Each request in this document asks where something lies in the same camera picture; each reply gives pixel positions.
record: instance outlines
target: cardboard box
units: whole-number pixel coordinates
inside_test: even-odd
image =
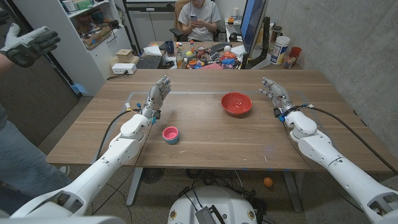
[[[98,44],[100,44],[104,39],[109,37],[112,34],[111,28],[104,27],[99,33],[93,34],[89,39],[83,40],[84,45],[88,50],[95,48]]]
[[[132,50],[130,49],[121,49],[116,53],[120,62],[128,63],[134,57],[132,54]]]

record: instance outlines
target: chair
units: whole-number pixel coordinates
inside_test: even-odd
[[[178,41],[178,42],[188,41],[188,37],[185,36],[182,32],[182,24],[181,24],[181,22],[178,21],[178,18],[180,17],[182,7],[184,7],[184,5],[188,4],[190,1],[191,0],[178,0],[177,2],[175,2],[174,28],[170,29],[170,32],[172,32],[174,34],[175,41]],[[215,42],[218,42],[218,34],[225,33],[225,32],[226,32],[226,30],[224,27],[218,26],[217,31],[215,33],[213,33],[213,40]]]

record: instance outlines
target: desk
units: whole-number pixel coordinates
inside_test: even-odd
[[[166,53],[170,57],[175,57],[177,55],[177,47],[175,45],[176,41],[173,41],[173,43],[174,43],[174,54]],[[151,42],[149,44],[149,46],[151,46],[152,44],[157,44],[158,46],[161,46],[163,44],[163,42],[153,41],[153,42]],[[191,45],[190,44],[191,43],[189,43],[189,42],[182,42],[183,51],[190,50],[191,49]],[[219,44],[219,42],[194,42],[193,43],[193,47],[196,50],[198,47],[208,48],[208,47],[211,47],[211,46],[216,45],[216,44]],[[242,42],[230,42],[230,44],[232,45],[232,47],[237,47],[237,46],[243,45]],[[260,55],[260,53],[261,52],[259,50],[255,50],[255,52],[253,52],[252,58],[256,58],[257,56]],[[297,69],[301,70],[300,66],[295,64],[290,70],[297,70]],[[270,64],[268,66],[265,66],[261,70],[287,70],[287,69],[284,68],[283,64],[280,64],[280,65]]]
[[[304,70],[137,70],[134,75],[105,83],[47,156],[47,162],[90,165],[108,124],[124,110],[124,103],[143,104],[150,87],[163,75],[171,79],[172,91],[164,101],[162,117],[153,125],[139,160],[133,158],[127,166],[311,171],[290,145],[280,121],[274,118],[271,100],[257,91],[262,87],[262,77],[268,77],[285,87],[296,105],[313,103],[341,118],[398,169],[397,161],[322,73]],[[230,116],[221,107],[221,97],[230,91],[241,91],[252,99],[252,110],[246,116]],[[303,112],[357,166],[367,172],[390,172],[333,118],[313,110]],[[120,118],[105,146],[131,116]],[[167,126],[180,131],[175,145],[162,138]],[[315,170],[324,170],[309,163]]]

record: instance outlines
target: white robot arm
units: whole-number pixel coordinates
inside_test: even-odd
[[[398,223],[398,192],[381,185],[339,153],[330,138],[317,129],[316,122],[298,111],[283,87],[265,77],[262,84],[265,90],[259,91],[276,106],[275,116],[293,128],[290,137],[298,143],[300,152],[323,166],[372,223]]]
[[[160,118],[160,107],[170,92],[170,79],[161,78],[147,96],[139,114],[121,127],[108,150],[70,185],[38,196],[22,206],[11,218],[66,218],[83,216],[95,196],[115,171],[137,155],[145,139],[142,128]]]

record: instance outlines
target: man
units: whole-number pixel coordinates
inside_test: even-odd
[[[6,56],[13,46],[21,43],[35,46],[35,53],[39,56],[54,50],[57,47],[55,43],[60,41],[58,34],[49,32],[47,27],[18,37],[19,31],[17,24],[11,24],[4,47],[0,49],[0,75],[15,65]],[[31,197],[57,190],[72,182],[66,175],[68,167],[58,170],[48,164],[45,158],[46,155],[7,120],[6,110],[0,105],[0,181]]]
[[[191,21],[191,15],[197,20]],[[178,21],[182,23],[182,32],[193,41],[213,41],[213,33],[217,31],[217,21],[221,20],[216,3],[205,0],[191,0],[184,5]]]

